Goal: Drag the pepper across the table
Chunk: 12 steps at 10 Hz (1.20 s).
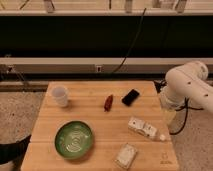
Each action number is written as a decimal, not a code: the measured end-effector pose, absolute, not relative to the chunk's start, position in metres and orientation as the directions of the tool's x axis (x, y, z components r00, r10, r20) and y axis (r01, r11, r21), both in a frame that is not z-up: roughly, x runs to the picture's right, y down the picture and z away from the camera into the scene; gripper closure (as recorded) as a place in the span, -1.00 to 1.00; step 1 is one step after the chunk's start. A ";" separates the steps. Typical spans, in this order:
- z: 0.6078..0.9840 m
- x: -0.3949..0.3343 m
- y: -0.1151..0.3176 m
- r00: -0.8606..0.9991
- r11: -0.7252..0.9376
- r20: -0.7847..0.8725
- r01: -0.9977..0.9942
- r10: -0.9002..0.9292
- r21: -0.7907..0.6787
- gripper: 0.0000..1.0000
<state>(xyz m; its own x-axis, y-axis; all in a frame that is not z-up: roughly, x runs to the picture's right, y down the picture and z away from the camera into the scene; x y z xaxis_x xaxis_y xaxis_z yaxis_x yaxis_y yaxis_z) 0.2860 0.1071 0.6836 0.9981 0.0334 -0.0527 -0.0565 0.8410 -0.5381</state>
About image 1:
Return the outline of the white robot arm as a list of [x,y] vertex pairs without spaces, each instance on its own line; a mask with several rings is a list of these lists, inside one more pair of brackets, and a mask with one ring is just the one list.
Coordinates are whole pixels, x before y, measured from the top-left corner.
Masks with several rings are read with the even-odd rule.
[[207,77],[208,68],[200,61],[170,69],[165,76],[166,86],[160,92],[162,107],[177,109],[189,98],[213,113],[213,87],[206,83]]

